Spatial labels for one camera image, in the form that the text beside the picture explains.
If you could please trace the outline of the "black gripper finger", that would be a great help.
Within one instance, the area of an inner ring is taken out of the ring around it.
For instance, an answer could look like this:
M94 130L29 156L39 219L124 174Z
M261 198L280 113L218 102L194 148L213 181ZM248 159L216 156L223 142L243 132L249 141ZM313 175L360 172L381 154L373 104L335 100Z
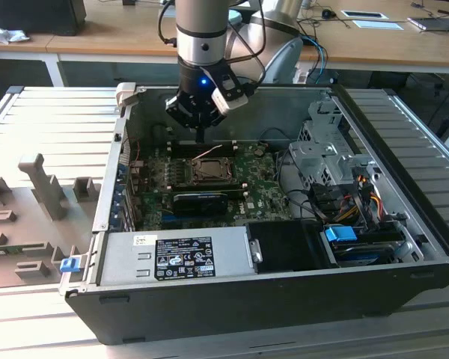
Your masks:
M219 111L212 99L203 102L199 113L199 143L204 143L205 130L211 126L219 125L225 116Z
M200 142L200 120L194 101L187 93L177 93L165 101L165 111L182 127L194 132L195 142Z

